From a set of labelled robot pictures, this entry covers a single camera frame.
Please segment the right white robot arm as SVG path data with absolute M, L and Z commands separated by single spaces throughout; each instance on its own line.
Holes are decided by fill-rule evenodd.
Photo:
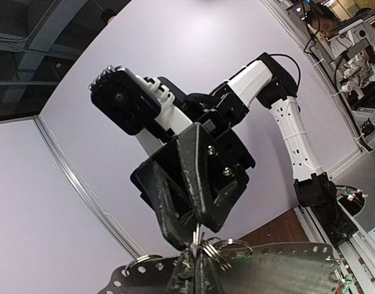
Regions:
M 138 141 L 149 157 L 131 181 L 154 209 L 162 236 L 182 251 L 204 225 L 222 228 L 255 165 L 233 131 L 253 100 L 266 108 L 282 136 L 299 204 L 334 230 L 340 220 L 334 185 L 316 159 L 297 101 L 298 85 L 272 55 L 261 54 L 210 94 L 184 94 L 161 78 L 135 76 L 140 97 Z

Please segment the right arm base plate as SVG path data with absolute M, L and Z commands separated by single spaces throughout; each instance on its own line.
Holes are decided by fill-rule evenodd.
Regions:
M 346 242 L 358 228 L 352 216 L 339 204 L 336 185 L 332 181 L 325 188 L 326 200 L 321 205 L 311 207 L 332 245 L 338 248 Z

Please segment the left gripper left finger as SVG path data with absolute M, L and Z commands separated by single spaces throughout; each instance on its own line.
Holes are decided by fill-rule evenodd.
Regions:
M 182 251 L 168 281 L 166 294 L 193 294 L 195 292 L 195 256 L 191 249 Z

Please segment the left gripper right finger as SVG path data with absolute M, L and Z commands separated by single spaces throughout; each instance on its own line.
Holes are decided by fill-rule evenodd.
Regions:
M 224 294 L 217 265 L 206 253 L 202 252 L 198 254 L 195 263 L 195 292 L 198 294 Z

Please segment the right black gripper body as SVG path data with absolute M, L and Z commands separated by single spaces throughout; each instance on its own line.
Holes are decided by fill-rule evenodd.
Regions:
M 253 168 L 255 166 L 255 161 L 250 155 L 249 151 L 246 149 L 243 142 L 239 139 L 236 133 L 232 130 L 231 124 L 225 119 L 223 115 L 217 110 L 209 110 L 203 113 L 194 123 L 201 124 L 207 132 L 213 137 L 215 142 L 220 145 L 222 150 L 226 154 L 231 163 L 231 168 L 226 168 L 224 174 L 226 176 L 231 175 L 231 171 L 238 173 L 238 200 L 242 193 L 246 190 L 249 176 L 247 174 L 247 169 Z M 180 157 L 178 155 L 177 139 L 178 136 L 174 136 L 170 141 L 163 145 L 159 150 L 154 152 L 146 161 L 152 160 L 157 162 L 171 178 L 177 183 L 177 185 L 186 193 L 189 197 L 189 204 L 192 208 L 193 214 L 193 204 L 191 202 L 190 196 L 188 194 L 188 189 L 186 182 L 184 180 L 183 169 L 181 166 Z M 131 181 L 135 187 L 137 187 L 137 168 L 131 174 Z M 195 216 L 195 225 L 201 224 Z M 207 227 L 214 232 L 220 231 L 221 227 Z

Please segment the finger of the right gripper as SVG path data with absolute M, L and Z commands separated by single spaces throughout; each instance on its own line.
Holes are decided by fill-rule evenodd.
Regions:
M 194 123 L 177 139 L 178 155 L 194 214 L 206 227 L 222 227 L 238 200 L 238 173 L 209 132 Z
M 195 216 L 186 193 L 152 160 L 137 168 L 137 188 L 155 212 L 164 239 L 177 250 L 187 248 L 192 243 Z

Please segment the keyring with green tag keys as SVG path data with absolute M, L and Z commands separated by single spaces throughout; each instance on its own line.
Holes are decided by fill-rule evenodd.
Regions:
M 326 243 L 269 243 L 204 239 L 194 233 L 195 259 L 206 253 L 217 265 L 224 293 L 349 293 L 345 276 Z M 166 293 L 179 256 L 144 255 L 115 269 L 101 293 Z

